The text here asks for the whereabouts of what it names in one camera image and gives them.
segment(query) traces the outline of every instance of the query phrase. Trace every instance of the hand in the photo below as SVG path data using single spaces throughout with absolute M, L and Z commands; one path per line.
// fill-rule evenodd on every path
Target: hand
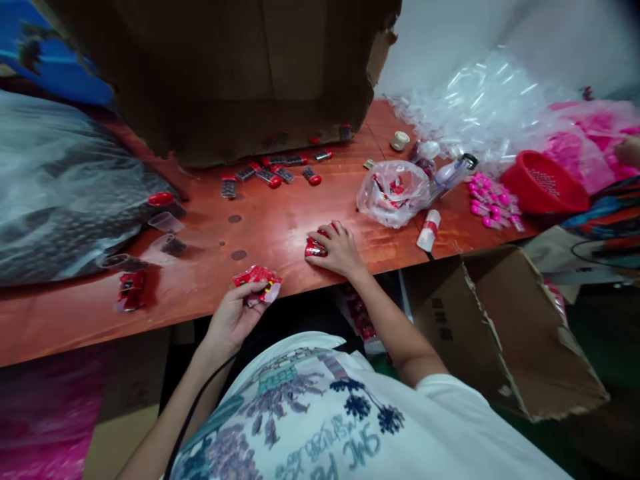
M 329 238 L 318 232 L 307 235 L 325 246 L 329 254 L 326 257 L 305 257 L 307 262 L 318 267 L 336 272 L 348 279 L 361 272 L 367 271 L 367 266 L 360 260 L 355 239 L 350 230 L 346 230 L 338 220 L 331 220 L 335 229 L 330 225 L 321 225 L 320 230 L 326 232 Z
M 203 340 L 204 348 L 222 351 L 227 355 L 238 351 L 270 305 L 260 302 L 249 308 L 245 304 L 245 297 L 250 293 L 259 292 L 266 286 L 267 282 L 252 282 L 229 290 L 211 318 L 209 330 Z
M 640 169 L 640 137 L 628 136 L 614 148 L 615 156 L 620 162 Z

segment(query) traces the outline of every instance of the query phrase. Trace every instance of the white t-shirt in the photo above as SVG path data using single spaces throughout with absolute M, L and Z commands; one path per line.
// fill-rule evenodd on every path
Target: white t-shirt
M 176 459 L 172 479 L 569 479 L 450 375 L 415 389 L 340 337 L 305 332 L 256 357 Z

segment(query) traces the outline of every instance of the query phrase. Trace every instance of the white wall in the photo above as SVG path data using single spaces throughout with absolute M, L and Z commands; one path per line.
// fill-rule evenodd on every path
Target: white wall
M 537 80 L 598 97 L 640 81 L 640 25 L 624 0 L 404 0 L 378 95 L 441 86 L 504 43 Z

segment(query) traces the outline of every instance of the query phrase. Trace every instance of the open cardboard box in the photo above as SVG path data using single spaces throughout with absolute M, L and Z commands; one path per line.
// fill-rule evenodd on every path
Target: open cardboard box
M 493 404 L 538 421 L 609 400 L 521 249 L 500 245 L 402 273 L 418 329 L 451 374 Z
M 116 340 L 113 366 L 82 475 L 84 480 L 116 478 L 151 429 L 169 352 L 169 329 Z
M 156 155 L 210 167 L 338 141 L 344 123 L 358 131 L 401 0 L 34 4 Z

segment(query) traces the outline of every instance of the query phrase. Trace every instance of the colorful fabric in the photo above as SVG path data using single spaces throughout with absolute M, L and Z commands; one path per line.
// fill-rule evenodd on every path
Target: colorful fabric
M 172 479 L 569 477 L 450 375 L 414 389 L 339 337 L 294 335 L 258 356 L 180 452 Z
M 586 240 L 603 241 L 596 262 L 640 267 L 640 176 L 622 180 L 600 192 L 588 212 L 566 220 L 561 227 Z

